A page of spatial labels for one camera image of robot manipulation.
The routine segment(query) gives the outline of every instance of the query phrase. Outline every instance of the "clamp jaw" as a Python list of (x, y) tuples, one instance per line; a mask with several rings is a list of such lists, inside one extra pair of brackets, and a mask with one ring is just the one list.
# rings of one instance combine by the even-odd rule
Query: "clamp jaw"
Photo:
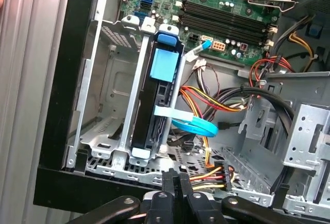
[(173, 169), (163, 172), (162, 191), (145, 194), (143, 201), (122, 196), (67, 224), (104, 223), (259, 223), (300, 224), (303, 222), (237, 196), (221, 204), (206, 192), (194, 192), (189, 176)]

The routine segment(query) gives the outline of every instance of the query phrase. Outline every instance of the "yellow wire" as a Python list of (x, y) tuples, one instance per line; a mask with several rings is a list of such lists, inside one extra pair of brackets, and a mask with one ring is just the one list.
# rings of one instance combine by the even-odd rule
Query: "yellow wire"
[(233, 108), (229, 108), (221, 103), (219, 103), (218, 101), (215, 101), (213, 98), (211, 98), (209, 95), (205, 94), (204, 92), (200, 91), (199, 89), (193, 87), (193, 86), (185, 86), (187, 88), (190, 88), (190, 89), (193, 89), (194, 91), (200, 93), (202, 96), (204, 96), (205, 98), (207, 98), (209, 101), (213, 102), (215, 105), (221, 107), (221, 108), (224, 108), (226, 110), (229, 110), (229, 111), (235, 111), (235, 112), (238, 112), (238, 111), (241, 111), (241, 109), (233, 109)]
[(201, 185), (201, 186), (196, 186), (193, 187), (193, 190), (198, 190), (198, 189), (206, 189), (206, 188), (224, 188), (225, 186), (223, 184), (206, 184), (206, 185)]
[(312, 49), (310, 48), (309, 44), (308, 44), (306, 41), (304, 41), (302, 38), (298, 37), (298, 36), (296, 35), (296, 32), (294, 32), (294, 33), (292, 34), (292, 37), (293, 37), (295, 40), (297, 40), (297, 41), (303, 43), (303, 44), (308, 48), (308, 52), (311, 54), (311, 56), (313, 56)]
[(302, 47), (304, 47), (308, 51), (310, 59), (311, 60), (313, 59), (313, 53), (311, 51), (311, 48), (304, 40), (302, 40), (301, 38), (295, 36), (294, 34), (291, 34), (289, 36), (289, 40), (291, 42), (297, 43), (297, 44), (301, 45)]
[[(180, 92), (182, 93), (182, 95), (186, 98), (191, 110), (193, 111), (195, 116), (199, 116), (197, 109), (195, 108), (192, 99), (190, 97), (190, 95), (188, 95), (186, 92), (184, 92), (182, 89), (180, 89)], [(209, 151), (209, 146), (208, 146), (208, 139), (206, 136), (203, 136), (203, 143), (205, 146), (205, 167), (206, 168), (213, 168), (214, 165), (209, 164), (209, 159), (210, 159), (210, 151)]]
[(194, 181), (194, 180), (199, 180), (199, 179), (203, 179), (203, 178), (206, 178), (208, 176), (211, 176), (212, 174), (216, 173), (217, 171), (219, 171), (221, 169), (221, 166), (220, 167), (217, 167), (216, 169), (214, 169), (213, 171), (205, 174), (205, 175), (201, 175), (201, 176), (195, 176), (195, 177), (191, 177), (190, 178), (190, 181)]

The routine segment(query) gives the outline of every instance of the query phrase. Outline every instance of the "dimm slot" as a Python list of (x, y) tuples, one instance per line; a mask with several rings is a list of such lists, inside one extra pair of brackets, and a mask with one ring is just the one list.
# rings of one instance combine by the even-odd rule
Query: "dimm slot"
[(237, 20), (233, 17), (227, 18), (227, 17), (217, 14), (216, 12), (205, 11), (202, 9), (194, 10), (194, 11), (191, 11), (191, 9), (186, 9), (186, 13), (192, 14), (194, 16), (198, 16), (200, 18), (214, 20), (214, 21), (225, 23), (225, 24), (228, 24), (228, 25), (231, 25), (234, 27), (244, 28), (244, 29), (248, 29), (251, 31), (259, 32), (259, 33), (264, 33), (267, 30), (265, 25), (256, 26), (254, 24), (247, 23), (246, 21)]
[(237, 22), (238, 21), (242, 21), (242, 22), (245, 22), (246, 24), (251, 24), (251, 25), (253, 25), (255, 27), (263, 27), (265, 29), (268, 28), (268, 24), (266, 24), (264, 22), (261, 22), (261, 21), (258, 21), (258, 20), (253, 20), (253, 19), (249, 19), (249, 18), (242, 17), (242, 16), (239, 16), (239, 15), (236, 15), (236, 14), (232, 14), (232, 13), (227, 12), (227, 11), (218, 10), (218, 9), (215, 9), (215, 8), (212, 8), (212, 7), (203, 6), (203, 5), (200, 5), (200, 4), (193, 3), (193, 2), (187, 2), (185, 4), (185, 9), (188, 9), (189, 10), (189, 8), (193, 8), (192, 11), (195, 11), (195, 10), (204, 10), (204, 11), (207, 11), (209, 13), (216, 14), (213, 17), (230, 18), (230, 19), (236, 20)]
[(267, 34), (253, 33), (246, 29), (230, 27), (225, 24), (204, 20), (190, 15), (185, 15), (181, 21), (184, 26), (200, 31), (208, 31), (212, 34), (217, 34), (219, 36), (235, 39), (241, 42), (247, 42), (249, 44), (260, 45), (267, 39)]

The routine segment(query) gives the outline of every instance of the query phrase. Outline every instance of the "blue tab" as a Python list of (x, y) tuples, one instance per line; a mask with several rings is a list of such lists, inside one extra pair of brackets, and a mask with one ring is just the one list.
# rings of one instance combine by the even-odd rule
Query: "blue tab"
[(212, 45), (212, 42), (210, 40), (206, 40), (205, 42), (203, 42), (202, 48), (205, 50), (205, 49), (208, 49), (209, 47), (211, 47), (211, 45)]
[(156, 49), (150, 77), (172, 82), (178, 59), (179, 53)]
[(165, 43), (165, 44), (170, 45), (170, 46), (176, 46), (176, 41), (177, 40), (176, 40), (175, 37), (172, 37), (170, 35), (159, 34), (157, 41), (161, 42), (161, 43)]

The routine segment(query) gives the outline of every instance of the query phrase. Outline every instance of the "metal panel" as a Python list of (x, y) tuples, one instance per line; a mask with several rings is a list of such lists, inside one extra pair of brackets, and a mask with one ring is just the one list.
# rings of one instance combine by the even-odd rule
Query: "metal panel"
[(50, 86), (67, 0), (5, 0), (0, 37), (0, 223), (64, 223), (34, 206)]

